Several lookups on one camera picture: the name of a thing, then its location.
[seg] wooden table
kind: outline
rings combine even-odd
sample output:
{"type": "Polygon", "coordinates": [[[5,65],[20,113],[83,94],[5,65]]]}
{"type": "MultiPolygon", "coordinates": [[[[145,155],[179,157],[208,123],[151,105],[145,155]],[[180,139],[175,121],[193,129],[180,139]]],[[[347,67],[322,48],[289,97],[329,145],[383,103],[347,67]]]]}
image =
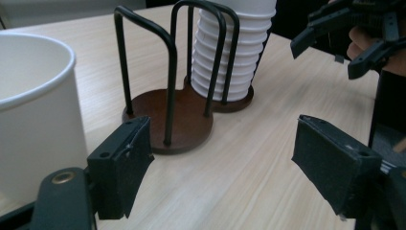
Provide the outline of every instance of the wooden table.
{"type": "MultiPolygon", "coordinates": [[[[169,30],[171,7],[137,11],[169,30]]],[[[177,88],[186,76],[186,9],[179,15],[177,88]]],[[[133,97],[166,88],[168,54],[153,34],[125,22],[133,97]]],[[[87,148],[121,123],[124,92],[112,15],[12,30],[46,35],[77,54],[87,148]]],[[[100,229],[353,229],[341,221],[291,161],[300,114],[325,119],[367,143],[377,74],[348,80],[347,62],[309,49],[293,59],[289,40],[271,34],[245,109],[214,114],[209,139],[189,152],[158,155],[129,219],[100,229]]],[[[0,214],[22,204],[0,197],[0,214]]]]}

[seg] white paper cup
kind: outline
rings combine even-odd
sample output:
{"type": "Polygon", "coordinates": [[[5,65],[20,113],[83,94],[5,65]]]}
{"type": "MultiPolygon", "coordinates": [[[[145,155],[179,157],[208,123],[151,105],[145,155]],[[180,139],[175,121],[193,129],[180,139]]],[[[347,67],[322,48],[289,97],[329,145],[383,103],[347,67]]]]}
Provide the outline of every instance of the white paper cup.
{"type": "Polygon", "coordinates": [[[50,173],[86,165],[75,55],[44,36],[0,33],[0,192],[36,199],[50,173]]]}
{"type": "MultiPolygon", "coordinates": [[[[238,35],[238,42],[263,42],[267,37],[267,31],[271,28],[272,22],[266,21],[264,26],[261,27],[249,27],[240,28],[238,35]]],[[[218,38],[218,25],[214,21],[205,20],[201,17],[198,21],[197,28],[202,31],[205,35],[210,35],[211,37],[218,38]]],[[[233,37],[233,28],[227,30],[226,41],[231,42],[233,37]]]]}
{"type": "MultiPolygon", "coordinates": [[[[214,57],[213,56],[207,56],[203,53],[201,53],[198,49],[194,49],[192,52],[192,57],[195,59],[199,59],[200,61],[206,63],[207,66],[213,66],[214,64],[214,57]]],[[[259,54],[257,55],[253,55],[251,57],[243,57],[243,58],[237,58],[234,61],[234,66],[246,66],[246,65],[250,65],[252,63],[257,63],[259,59],[259,54]]],[[[224,59],[220,61],[221,65],[228,65],[228,59],[224,59]]]]}
{"type": "MultiPolygon", "coordinates": [[[[218,28],[218,22],[217,19],[212,15],[210,12],[200,10],[200,21],[202,23],[207,23],[210,24],[211,26],[214,26],[215,28],[218,28]]],[[[260,28],[270,28],[270,22],[271,18],[276,14],[276,11],[274,11],[272,14],[263,16],[263,15],[254,15],[254,14],[246,14],[246,13],[240,13],[238,14],[238,19],[239,19],[239,28],[244,32],[250,29],[260,29],[260,28]]],[[[231,19],[231,17],[223,13],[223,16],[226,20],[226,26],[228,31],[232,31],[234,29],[234,20],[231,19]]]]}
{"type": "MultiPolygon", "coordinates": [[[[206,30],[207,28],[208,27],[198,25],[196,37],[204,40],[206,43],[211,44],[212,46],[216,46],[218,41],[218,33],[211,33],[209,30],[206,30]]],[[[252,46],[262,44],[267,37],[268,34],[266,31],[261,31],[258,33],[240,33],[238,36],[237,46],[252,46]]],[[[231,49],[231,42],[232,34],[227,33],[224,41],[224,47],[226,47],[227,50],[231,49]]]]}
{"type": "MultiPolygon", "coordinates": [[[[199,72],[204,74],[208,79],[212,76],[213,65],[207,65],[204,61],[201,61],[199,58],[195,58],[192,61],[192,67],[199,69],[199,72]]],[[[240,80],[245,78],[245,76],[253,73],[257,68],[257,64],[254,62],[251,65],[245,66],[233,66],[232,80],[240,80]]],[[[227,74],[227,65],[220,64],[218,69],[218,79],[225,79],[227,74]]]]}
{"type": "MultiPolygon", "coordinates": [[[[206,82],[202,82],[202,81],[204,81],[204,79],[200,78],[198,76],[198,74],[196,73],[196,71],[192,71],[192,87],[193,87],[194,91],[197,92],[200,96],[207,98],[207,95],[209,92],[208,84],[206,82]]],[[[249,89],[249,85],[251,84],[251,82],[247,82],[246,84],[248,85],[248,87],[241,86],[241,88],[245,88],[243,90],[239,90],[239,91],[230,90],[228,93],[228,96],[227,96],[227,101],[235,102],[235,101],[245,98],[248,94],[248,89],[249,89]]],[[[219,84],[214,89],[213,100],[221,101],[222,97],[223,97],[223,89],[222,89],[222,86],[219,84]]]]}
{"type": "MultiPolygon", "coordinates": [[[[256,46],[255,49],[250,50],[249,52],[236,52],[235,60],[236,62],[245,62],[246,59],[250,59],[251,57],[256,57],[262,51],[262,44],[256,46]]],[[[207,57],[215,57],[216,46],[212,46],[210,44],[205,43],[197,39],[194,42],[194,47],[198,50],[201,54],[206,55],[207,57]]],[[[230,58],[230,52],[227,50],[222,50],[221,59],[224,62],[228,62],[230,58]]]]}

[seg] brown wooden base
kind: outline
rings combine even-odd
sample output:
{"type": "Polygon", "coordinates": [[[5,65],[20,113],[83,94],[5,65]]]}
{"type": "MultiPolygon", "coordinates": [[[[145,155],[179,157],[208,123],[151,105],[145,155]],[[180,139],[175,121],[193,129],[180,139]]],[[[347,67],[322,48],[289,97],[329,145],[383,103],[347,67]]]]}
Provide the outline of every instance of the brown wooden base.
{"type": "MultiPolygon", "coordinates": [[[[253,96],[254,90],[251,86],[243,100],[227,104],[212,102],[212,111],[239,111],[250,104],[253,96]]],[[[176,154],[202,144],[209,137],[213,126],[213,113],[208,117],[203,115],[206,99],[198,95],[186,81],[182,90],[176,90],[171,143],[165,145],[166,98],[167,89],[153,90],[137,96],[132,100],[134,114],[126,114],[125,108],[123,122],[135,117],[150,117],[150,142],[154,153],[176,154]]]]}

